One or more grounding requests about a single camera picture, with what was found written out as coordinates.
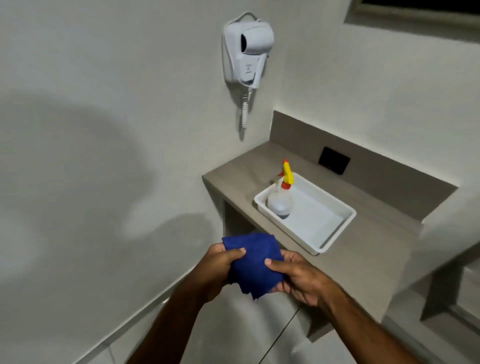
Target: spray bottle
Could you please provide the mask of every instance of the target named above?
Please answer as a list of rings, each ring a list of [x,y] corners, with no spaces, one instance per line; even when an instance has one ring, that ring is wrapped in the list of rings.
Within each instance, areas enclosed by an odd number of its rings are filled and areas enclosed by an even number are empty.
[[[283,170],[279,176],[283,176],[283,181],[278,181],[273,192],[268,195],[267,207],[278,217],[287,218],[293,209],[293,198],[290,194],[293,174],[286,159],[283,160]]]

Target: person's left hand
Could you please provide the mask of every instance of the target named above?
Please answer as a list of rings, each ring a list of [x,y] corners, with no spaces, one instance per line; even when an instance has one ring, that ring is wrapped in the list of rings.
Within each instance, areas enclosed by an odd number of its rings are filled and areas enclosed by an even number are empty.
[[[210,302],[228,283],[232,262],[242,258],[245,253],[245,248],[226,251],[223,243],[213,244],[182,284],[188,290],[197,291],[205,303]]]

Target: hand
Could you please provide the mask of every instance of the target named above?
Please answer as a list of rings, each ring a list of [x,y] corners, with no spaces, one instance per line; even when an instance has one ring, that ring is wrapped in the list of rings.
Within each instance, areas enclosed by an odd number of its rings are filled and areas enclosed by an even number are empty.
[[[277,284],[272,292],[285,292],[309,306],[322,307],[324,288],[335,283],[299,253],[283,249],[280,251],[283,262],[265,259],[265,265],[275,272],[285,273],[289,279]]]
[[[228,271],[234,260],[242,258],[245,248],[226,250],[223,243],[213,244],[196,267],[185,277],[185,289],[200,294],[203,303],[219,295],[228,283]]]

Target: yellow spray nozzle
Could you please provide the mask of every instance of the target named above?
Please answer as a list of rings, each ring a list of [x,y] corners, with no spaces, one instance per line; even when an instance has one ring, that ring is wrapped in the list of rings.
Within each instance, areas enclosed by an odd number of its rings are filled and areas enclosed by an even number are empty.
[[[283,176],[283,182],[291,185],[293,184],[293,173],[290,165],[286,159],[283,160],[283,171],[279,174],[279,176]]]

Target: black outlet plate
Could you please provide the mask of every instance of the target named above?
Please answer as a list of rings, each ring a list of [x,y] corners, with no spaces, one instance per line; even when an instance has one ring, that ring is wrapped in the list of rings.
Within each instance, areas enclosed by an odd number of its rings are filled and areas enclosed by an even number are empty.
[[[344,156],[327,146],[324,147],[320,159],[318,160],[318,164],[340,175],[345,172],[345,168],[347,168],[349,162],[349,157]]]

